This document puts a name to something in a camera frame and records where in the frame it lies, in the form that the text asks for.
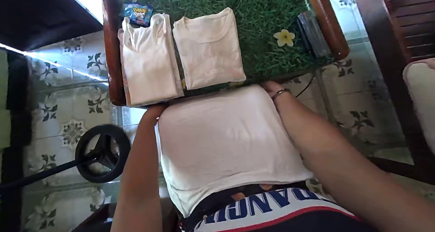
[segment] wooden armrest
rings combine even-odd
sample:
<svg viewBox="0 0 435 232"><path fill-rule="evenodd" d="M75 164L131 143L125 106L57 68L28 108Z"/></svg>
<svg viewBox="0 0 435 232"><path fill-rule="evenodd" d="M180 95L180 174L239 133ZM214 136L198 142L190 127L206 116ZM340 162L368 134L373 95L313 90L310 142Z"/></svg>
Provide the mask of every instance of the wooden armrest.
<svg viewBox="0 0 435 232"><path fill-rule="evenodd" d="M335 60L342 60L349 54L349 46L341 31L340 24L329 0L309 0L316 13L320 29Z"/></svg>
<svg viewBox="0 0 435 232"><path fill-rule="evenodd" d="M103 0L103 32L106 48L109 95L114 105L126 105L118 39L118 0Z"/></svg>

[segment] bracelet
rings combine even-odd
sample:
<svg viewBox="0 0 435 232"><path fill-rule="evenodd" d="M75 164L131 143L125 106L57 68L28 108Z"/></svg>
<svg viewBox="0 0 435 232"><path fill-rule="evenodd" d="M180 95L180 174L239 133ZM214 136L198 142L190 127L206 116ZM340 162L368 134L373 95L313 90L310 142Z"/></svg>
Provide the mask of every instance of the bracelet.
<svg viewBox="0 0 435 232"><path fill-rule="evenodd" d="M287 88L280 89L280 90L278 90L278 92L276 92L276 94L274 96L272 96L272 101L275 101L276 97L278 97L280 94L282 94L284 92L291 93L290 90Z"/></svg>

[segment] black wheel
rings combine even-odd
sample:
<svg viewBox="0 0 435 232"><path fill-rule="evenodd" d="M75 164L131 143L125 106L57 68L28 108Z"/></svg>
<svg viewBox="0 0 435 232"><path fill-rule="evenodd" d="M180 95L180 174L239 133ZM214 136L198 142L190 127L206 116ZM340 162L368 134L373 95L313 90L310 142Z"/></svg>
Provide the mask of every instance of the black wheel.
<svg viewBox="0 0 435 232"><path fill-rule="evenodd" d="M95 148L86 153L90 140L96 135L100 135ZM111 140L114 140L119 148L119 154L111 150ZM94 163L100 163L110 169L106 173L97 173L90 169L90 163L80 164L77 166L79 173L84 179L93 183L106 183L116 179L123 171L128 153L130 152L130 140L124 133L123 129L107 124L100 125L89 129L80 137L76 147L75 159L78 161L92 156Z"/></svg>

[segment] folded white tank top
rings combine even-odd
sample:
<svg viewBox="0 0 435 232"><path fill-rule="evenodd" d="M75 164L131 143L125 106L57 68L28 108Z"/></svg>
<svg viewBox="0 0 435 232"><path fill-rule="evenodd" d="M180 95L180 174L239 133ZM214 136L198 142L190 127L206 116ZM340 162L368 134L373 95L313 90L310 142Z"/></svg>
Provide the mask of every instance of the folded white tank top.
<svg viewBox="0 0 435 232"><path fill-rule="evenodd" d="M233 10L174 23L187 89L246 80Z"/></svg>
<svg viewBox="0 0 435 232"><path fill-rule="evenodd" d="M169 195L184 217L214 192L312 177L258 85L172 105L158 128Z"/></svg>
<svg viewBox="0 0 435 232"><path fill-rule="evenodd" d="M154 14L148 28L133 28L126 17L118 31L128 106L183 96L169 15Z"/></svg>

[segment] skin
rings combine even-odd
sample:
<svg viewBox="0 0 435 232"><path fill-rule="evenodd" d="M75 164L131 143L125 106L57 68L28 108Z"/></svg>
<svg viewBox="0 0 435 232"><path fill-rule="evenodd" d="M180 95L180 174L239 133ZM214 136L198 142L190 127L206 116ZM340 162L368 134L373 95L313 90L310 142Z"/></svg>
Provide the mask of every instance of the skin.
<svg viewBox="0 0 435 232"><path fill-rule="evenodd" d="M270 96L283 89L266 82ZM275 99L282 122L304 163L336 201L380 231L435 231L435 207L394 182L361 155L338 129L290 93ZM158 156L154 126L164 107L150 108L139 123L124 168L112 232L161 231Z"/></svg>

